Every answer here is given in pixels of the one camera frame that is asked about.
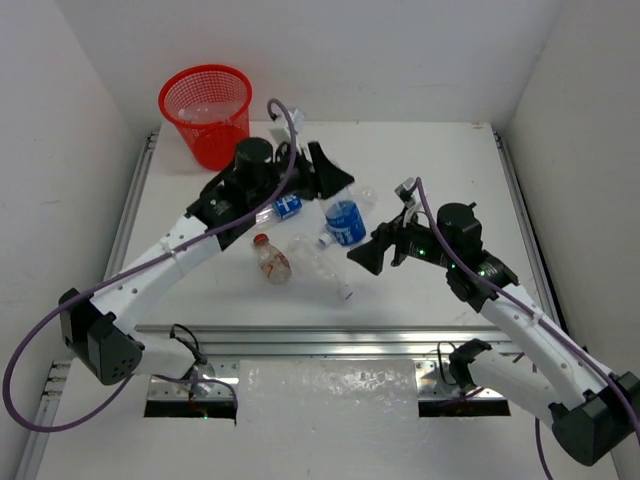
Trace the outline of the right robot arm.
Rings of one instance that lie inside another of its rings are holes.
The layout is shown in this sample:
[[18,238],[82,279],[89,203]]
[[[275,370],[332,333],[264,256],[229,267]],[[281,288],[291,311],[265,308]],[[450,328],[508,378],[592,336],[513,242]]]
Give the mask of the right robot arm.
[[473,205],[446,204],[428,226],[404,208],[347,256],[374,275],[382,272],[388,249],[393,266],[412,257],[444,268],[453,294],[506,334],[537,369],[518,367],[488,342],[472,339],[449,356],[456,385],[500,393],[545,424],[571,458],[592,466],[638,431],[639,379],[595,360],[552,322],[517,276],[484,249],[481,235]]

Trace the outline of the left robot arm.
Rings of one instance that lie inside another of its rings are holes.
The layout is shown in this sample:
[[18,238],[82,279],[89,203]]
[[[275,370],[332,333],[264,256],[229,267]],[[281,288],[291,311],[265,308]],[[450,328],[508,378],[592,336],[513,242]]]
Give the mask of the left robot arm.
[[240,141],[231,163],[156,244],[87,298],[73,303],[76,289],[60,298],[65,344],[106,386],[131,375],[187,377],[205,364],[204,355],[183,340],[142,334],[138,322],[192,270],[250,230],[267,205],[287,195],[329,200],[354,181],[316,142],[299,153],[259,137]]

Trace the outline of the clear bottle white cap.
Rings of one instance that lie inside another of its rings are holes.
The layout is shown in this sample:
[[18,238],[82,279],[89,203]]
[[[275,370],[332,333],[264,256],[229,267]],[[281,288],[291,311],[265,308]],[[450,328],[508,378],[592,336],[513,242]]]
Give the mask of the clear bottle white cap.
[[181,108],[178,111],[178,118],[184,122],[200,125],[226,122],[241,106],[242,103],[238,101],[195,103]]

